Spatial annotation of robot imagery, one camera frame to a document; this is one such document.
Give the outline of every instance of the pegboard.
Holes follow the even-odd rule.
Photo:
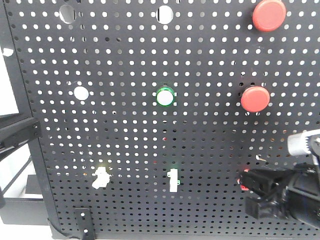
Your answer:
[[[59,231],[79,236],[74,212],[84,207],[98,239],[320,236],[247,216],[253,194],[237,184],[245,169],[310,162],[289,155],[287,137],[320,123],[319,0],[283,0],[273,32],[253,26],[258,2],[4,0],[27,93],[18,104],[28,100],[41,122],[32,155],[43,156],[37,173]],[[168,24],[158,22],[161,6],[172,9]],[[176,93],[169,107],[156,103],[164,85]],[[270,92],[265,110],[242,108],[250,86]],[[112,177],[97,190],[98,167]],[[171,168],[178,192],[169,192]]]

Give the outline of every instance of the white plastic clip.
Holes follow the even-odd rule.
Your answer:
[[[178,192],[178,185],[180,185],[180,180],[178,180],[178,169],[171,168],[166,175],[170,178],[170,192]]]
[[[110,177],[112,176],[107,173],[106,168],[103,166],[98,167],[95,171],[95,175],[97,176],[97,179],[92,183],[92,187],[95,189],[105,188],[110,182]]]

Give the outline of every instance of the green led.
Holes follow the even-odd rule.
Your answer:
[[[163,86],[156,91],[156,102],[167,107],[171,105],[175,100],[175,92],[171,87]]]

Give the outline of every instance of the black clamp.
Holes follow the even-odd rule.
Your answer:
[[[94,225],[89,208],[75,208],[74,214],[78,224],[81,240],[95,240]]]
[[[0,162],[11,153],[41,137],[40,122],[21,113],[0,116]],[[0,209],[5,205],[0,188]]]

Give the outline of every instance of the red push button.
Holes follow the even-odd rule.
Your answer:
[[[262,86],[252,86],[244,91],[241,98],[242,107],[250,112],[257,113],[265,109],[270,102],[270,93]]]
[[[272,32],[285,21],[285,4],[280,0],[262,0],[254,9],[252,20],[259,31]]]

